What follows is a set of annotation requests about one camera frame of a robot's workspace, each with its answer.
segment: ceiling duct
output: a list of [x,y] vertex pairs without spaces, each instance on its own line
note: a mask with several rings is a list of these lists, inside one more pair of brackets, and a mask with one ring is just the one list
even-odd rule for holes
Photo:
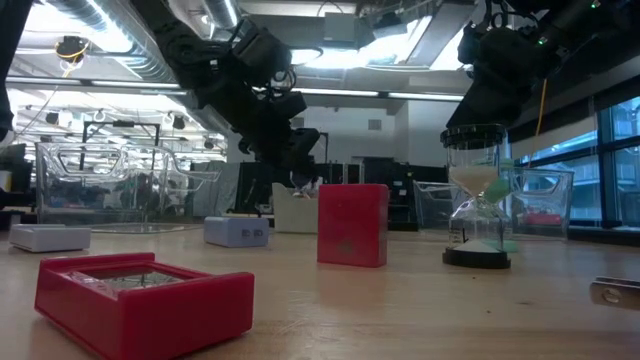
[[241,13],[234,0],[168,0],[171,12],[203,40],[227,41]]
[[94,43],[107,52],[123,52],[131,58],[118,61],[145,81],[173,82],[153,38],[126,0],[49,0],[48,3],[70,18],[83,22],[107,41]]

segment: red box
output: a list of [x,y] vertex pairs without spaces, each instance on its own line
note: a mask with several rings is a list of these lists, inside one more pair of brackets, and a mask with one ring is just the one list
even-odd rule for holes
[[363,267],[387,263],[389,189],[322,185],[318,196],[318,262]]
[[53,258],[40,262],[35,308],[101,358],[169,359],[251,329],[253,288],[253,274],[206,274],[151,253]]

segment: clear plastic box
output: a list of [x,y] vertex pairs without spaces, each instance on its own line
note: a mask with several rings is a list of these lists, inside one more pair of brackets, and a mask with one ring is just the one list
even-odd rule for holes
[[413,182],[416,216],[421,230],[448,230],[449,217],[469,196],[455,184]]
[[515,234],[567,238],[571,215],[573,173],[515,168],[508,170],[511,195],[507,213]]
[[[523,238],[518,234],[541,236],[527,239],[567,238],[572,172],[511,168],[503,170],[497,181],[508,183],[508,196],[501,198],[498,205],[511,218],[515,240]],[[505,190],[503,184],[496,188]],[[455,184],[416,181],[414,196],[420,229],[429,231],[447,230],[451,214],[469,199]]]
[[201,226],[194,196],[220,175],[182,172],[171,151],[151,146],[39,143],[36,153],[38,222],[100,232]]

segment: hourglass base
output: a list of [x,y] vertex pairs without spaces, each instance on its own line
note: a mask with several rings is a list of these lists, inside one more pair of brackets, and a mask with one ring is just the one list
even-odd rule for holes
[[509,269],[511,267],[511,260],[505,252],[481,253],[447,249],[442,254],[442,262],[476,269]]

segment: open red box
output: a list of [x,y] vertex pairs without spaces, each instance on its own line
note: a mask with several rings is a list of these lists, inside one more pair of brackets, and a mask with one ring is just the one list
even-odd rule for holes
[[152,253],[40,262],[35,309],[112,360],[169,359],[243,334],[254,276],[211,275]]

